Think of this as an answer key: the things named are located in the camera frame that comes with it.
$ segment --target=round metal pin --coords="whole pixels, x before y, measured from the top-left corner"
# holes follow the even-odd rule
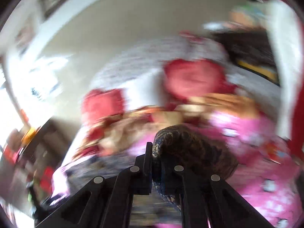
[[[174,170],[175,170],[175,171],[183,171],[184,168],[183,168],[181,165],[176,165],[176,166],[174,167]]]
[[[130,168],[130,171],[132,171],[132,172],[138,172],[138,171],[139,171],[139,167],[136,166],[136,165],[133,165],[133,166]]]
[[[214,175],[211,176],[212,181],[218,182],[220,179],[221,178],[219,177],[219,175],[214,174]]]
[[[94,181],[94,183],[102,183],[103,178],[102,177],[95,177],[93,181]]]

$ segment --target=beige wall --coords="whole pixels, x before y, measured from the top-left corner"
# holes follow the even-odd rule
[[[245,0],[99,0],[66,24],[40,56],[71,55],[57,71],[63,93],[48,103],[66,133],[81,125],[81,97],[94,74],[115,54],[143,39],[201,33],[201,24],[228,19]]]

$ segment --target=red pillow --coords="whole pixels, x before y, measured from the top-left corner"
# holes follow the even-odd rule
[[[193,96],[221,92],[226,82],[223,68],[211,60],[177,59],[168,62],[164,71],[167,91],[182,101]]]
[[[120,89],[104,92],[91,90],[83,99],[81,112],[86,125],[94,125],[107,116],[124,113],[124,99]]]

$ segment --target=white pillow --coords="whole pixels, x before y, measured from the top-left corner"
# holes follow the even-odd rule
[[[152,69],[138,78],[119,86],[126,101],[125,110],[131,111],[147,105],[165,106],[169,101],[164,86],[162,68]]]

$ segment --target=dark patterned cloth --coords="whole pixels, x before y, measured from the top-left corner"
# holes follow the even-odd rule
[[[199,176],[217,174],[227,179],[236,170],[238,161],[223,142],[210,140],[185,125],[160,130],[152,147],[153,186],[162,198],[180,210],[179,201],[172,195],[162,195],[161,157],[170,154],[179,164]]]

